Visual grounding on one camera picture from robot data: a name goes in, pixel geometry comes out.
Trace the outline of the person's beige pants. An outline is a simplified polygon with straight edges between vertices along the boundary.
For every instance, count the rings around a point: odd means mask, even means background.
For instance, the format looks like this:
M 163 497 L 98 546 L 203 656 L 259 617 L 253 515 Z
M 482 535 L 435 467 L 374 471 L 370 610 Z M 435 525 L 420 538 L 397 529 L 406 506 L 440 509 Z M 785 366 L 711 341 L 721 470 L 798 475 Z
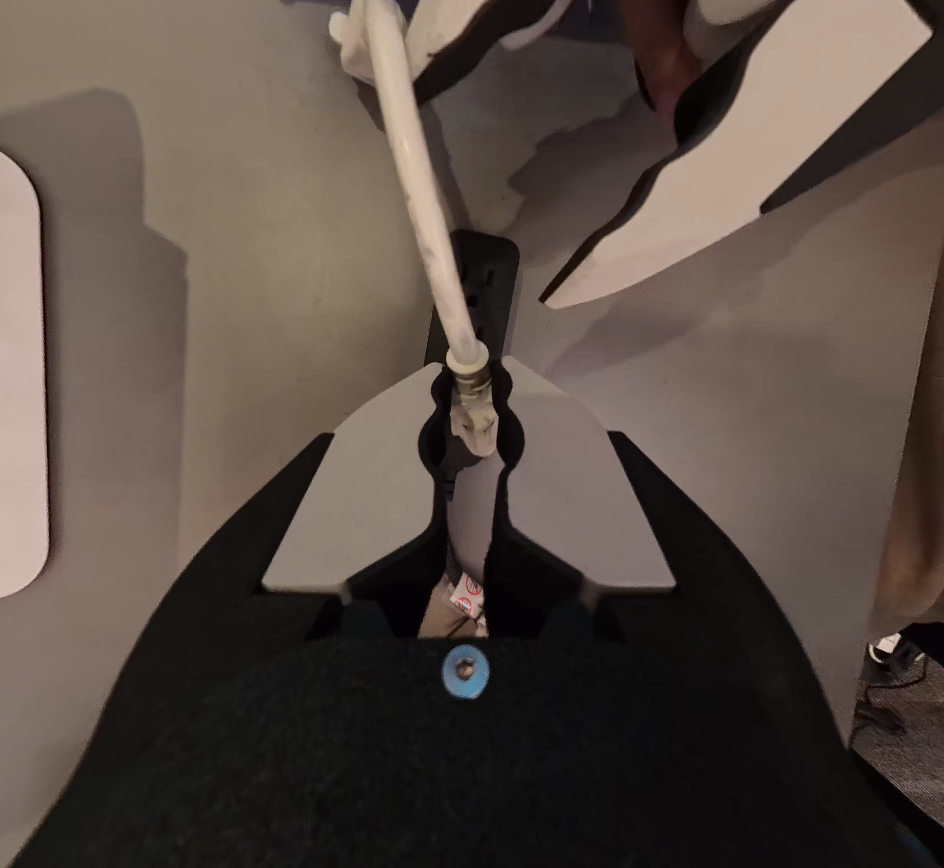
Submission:
M 938 275 L 869 621 L 871 638 L 942 621 L 943 278 Z

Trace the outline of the black power strip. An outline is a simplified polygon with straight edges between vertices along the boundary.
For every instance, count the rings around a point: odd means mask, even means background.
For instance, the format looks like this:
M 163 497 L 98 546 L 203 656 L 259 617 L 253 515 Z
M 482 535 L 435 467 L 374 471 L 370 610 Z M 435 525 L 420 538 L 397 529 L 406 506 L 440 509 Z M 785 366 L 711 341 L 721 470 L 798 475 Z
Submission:
M 513 319 L 520 255 L 510 239 L 468 229 L 452 233 L 460 282 L 476 337 L 491 358 L 501 357 Z M 498 453 L 478 459 L 451 437 L 441 467 L 447 544 L 442 579 L 431 592 L 420 638 L 487 635 L 480 583 L 491 543 L 499 477 Z

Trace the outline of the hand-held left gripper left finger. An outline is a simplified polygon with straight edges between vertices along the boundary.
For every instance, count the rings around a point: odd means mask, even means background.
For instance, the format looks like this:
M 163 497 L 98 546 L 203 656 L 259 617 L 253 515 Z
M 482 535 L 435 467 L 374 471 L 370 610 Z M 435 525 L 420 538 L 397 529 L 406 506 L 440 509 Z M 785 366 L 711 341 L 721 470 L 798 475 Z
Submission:
M 450 374 L 428 364 L 350 415 L 328 441 L 265 590 L 373 602 L 396 636 L 415 637 L 445 570 L 449 408 Z

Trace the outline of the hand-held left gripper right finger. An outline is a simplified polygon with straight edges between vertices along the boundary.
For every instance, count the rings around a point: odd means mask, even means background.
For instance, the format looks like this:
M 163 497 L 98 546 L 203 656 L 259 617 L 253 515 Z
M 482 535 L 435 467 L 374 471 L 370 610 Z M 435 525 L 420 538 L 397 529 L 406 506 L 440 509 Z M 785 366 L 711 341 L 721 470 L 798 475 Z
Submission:
M 577 398 L 516 359 L 493 370 L 497 484 L 484 562 L 493 638 L 535 638 L 560 606 L 677 586 L 611 433 Z

